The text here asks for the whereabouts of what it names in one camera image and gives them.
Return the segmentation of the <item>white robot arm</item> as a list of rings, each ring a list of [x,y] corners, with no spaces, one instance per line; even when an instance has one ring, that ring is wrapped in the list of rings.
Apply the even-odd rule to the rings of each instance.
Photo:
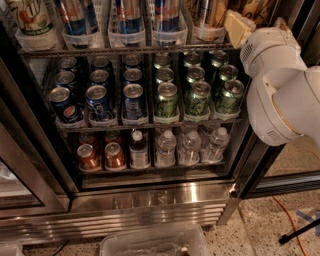
[[[251,77],[246,104],[254,133],[269,146],[307,135],[320,144],[320,67],[308,67],[288,29],[258,29],[229,10],[224,27]]]

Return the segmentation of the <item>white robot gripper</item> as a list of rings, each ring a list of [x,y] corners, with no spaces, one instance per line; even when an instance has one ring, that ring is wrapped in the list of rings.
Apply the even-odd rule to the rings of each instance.
[[[224,27],[229,41],[235,49],[242,47],[240,60],[250,77],[255,77],[263,68],[268,71],[280,68],[306,69],[300,56],[301,47],[286,21],[277,17],[274,26],[276,28],[255,31],[256,24],[252,20],[232,10],[226,12]]]

